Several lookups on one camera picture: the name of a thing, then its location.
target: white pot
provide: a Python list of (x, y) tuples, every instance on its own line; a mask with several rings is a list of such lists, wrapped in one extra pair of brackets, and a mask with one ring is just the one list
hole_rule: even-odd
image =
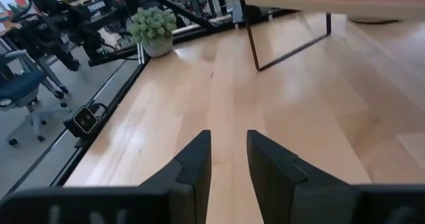
[(173, 37), (171, 36), (170, 38), (164, 38), (150, 42), (142, 41), (141, 45), (150, 57), (160, 57), (170, 53), (170, 51), (173, 50)]

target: office chair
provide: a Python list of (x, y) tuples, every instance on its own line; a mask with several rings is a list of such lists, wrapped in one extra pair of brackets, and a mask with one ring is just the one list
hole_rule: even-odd
[(37, 139), (43, 142), (44, 137), (40, 135), (40, 124), (46, 124), (43, 116), (70, 112), (66, 108), (66, 103), (61, 103), (60, 107), (39, 107), (37, 94), (40, 84), (46, 79), (46, 74), (41, 70), (33, 70), (17, 75), (7, 66), (12, 60), (25, 55), (27, 55), (25, 51), (10, 51), (0, 55), (0, 110), (26, 107), (30, 112), (25, 121), (7, 136), (7, 141), (12, 146), (17, 144), (17, 140), (12, 138), (13, 135), (25, 124), (32, 124)]

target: black metal frame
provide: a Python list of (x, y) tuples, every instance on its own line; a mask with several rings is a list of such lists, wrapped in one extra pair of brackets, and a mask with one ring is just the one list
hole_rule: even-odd
[(254, 37), (252, 36), (251, 22), (248, 18), (248, 13), (246, 12), (245, 0), (240, 0), (240, 4), (242, 5), (242, 10), (243, 10), (243, 13), (244, 13), (244, 20), (245, 20), (246, 30), (248, 31), (248, 37), (250, 39), (250, 46), (251, 46), (252, 56), (254, 58), (255, 68), (257, 69), (258, 72), (262, 72), (262, 71), (282, 62), (283, 60), (286, 60), (287, 58), (291, 57), (292, 55), (310, 47), (311, 45), (314, 45), (315, 43), (317, 43), (317, 42), (321, 41), (322, 39), (328, 37), (332, 32), (331, 14), (326, 13), (326, 33), (324, 35), (321, 35), (320, 37), (315, 38), (314, 40), (309, 41), (309, 42), (303, 44), (302, 46), (282, 55), (281, 57), (278, 57), (277, 59), (273, 60), (272, 62), (269, 62), (268, 64), (260, 67), (260, 64), (258, 62), (257, 52), (256, 52), (256, 49), (255, 49)]

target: floor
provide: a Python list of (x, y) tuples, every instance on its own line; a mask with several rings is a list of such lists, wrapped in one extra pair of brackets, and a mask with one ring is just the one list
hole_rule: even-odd
[[(322, 34), (324, 14), (254, 27), (260, 61)], [(244, 29), (152, 60), (67, 186), (138, 185), (212, 131), (208, 223), (261, 223), (246, 161), (256, 129), (349, 183), (425, 181), (425, 27), (354, 25), (262, 73)]]
[[(109, 41), (114, 38), (106, 37), (106, 39)], [(99, 91), (107, 79), (117, 69), (120, 69), (117, 75), (111, 79), (110, 83), (99, 94), (102, 102), (107, 104), (136, 68), (135, 66), (122, 66), (123, 60), (117, 60), (91, 68), (87, 65), (88, 57), (82, 48), (74, 49), (72, 54), (82, 64), (78, 72), (69, 71), (61, 62), (54, 63), (51, 69), (62, 83), (68, 87), (70, 94), (63, 101), (68, 103), (68, 106), (73, 111), (76, 111), (81, 105), (87, 103)], [(21, 65), (17, 60), (10, 67), (15, 72), (21, 70)], [(43, 106), (58, 104), (60, 102), (43, 86), (40, 88), (38, 98)], [(40, 143), (36, 139), (32, 134), (31, 127), (27, 126), (16, 135), (19, 144), (10, 146), (6, 142), (5, 137), (24, 120), (27, 114), (28, 112), (25, 108), (0, 112), (0, 198), (11, 188), (15, 189), (17, 183), (23, 183), (19, 188), (48, 186), (74, 152), (76, 139), (72, 134), (66, 133), (58, 137), (64, 130), (62, 121), (69, 117), (68, 114), (46, 119), (47, 125), (43, 126), (41, 130), (43, 136), (46, 138), (43, 143)], [(46, 160), (41, 162), (40, 167), (29, 175), (28, 180), (24, 182), (22, 176), (57, 138), (61, 140), (47, 155)]]

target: potted plant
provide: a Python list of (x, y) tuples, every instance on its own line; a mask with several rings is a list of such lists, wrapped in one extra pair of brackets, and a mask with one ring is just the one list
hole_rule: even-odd
[(166, 55), (173, 49), (173, 31), (177, 28), (176, 17), (168, 11), (155, 8), (139, 8), (133, 17), (129, 31), (132, 40), (140, 43), (151, 57)]

